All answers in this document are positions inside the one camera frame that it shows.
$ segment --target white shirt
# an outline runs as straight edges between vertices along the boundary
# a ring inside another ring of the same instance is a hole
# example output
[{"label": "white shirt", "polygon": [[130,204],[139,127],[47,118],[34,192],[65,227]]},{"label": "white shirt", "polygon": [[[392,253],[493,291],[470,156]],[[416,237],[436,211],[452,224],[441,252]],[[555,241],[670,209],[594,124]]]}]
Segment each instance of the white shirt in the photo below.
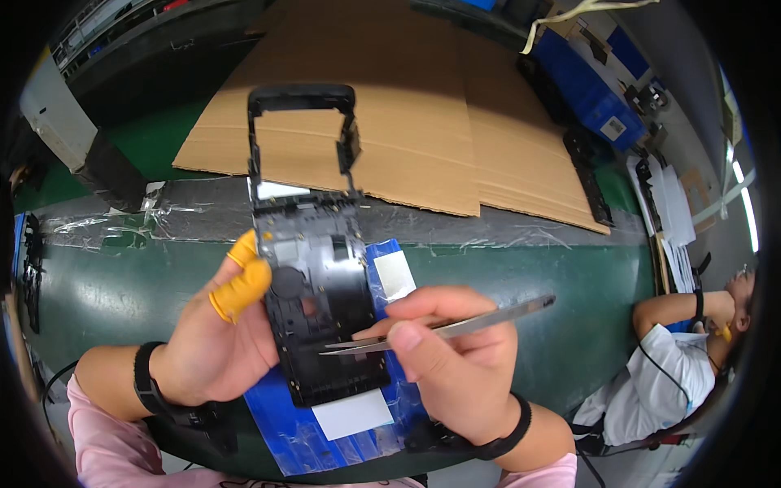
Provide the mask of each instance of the white shirt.
[{"label": "white shirt", "polygon": [[643,349],[689,395],[683,396],[670,378],[638,347],[626,367],[588,397],[572,423],[592,426],[604,413],[604,443],[620,446],[645,439],[691,415],[713,390],[715,377],[706,352],[707,334],[670,333],[657,324],[640,342]]}]

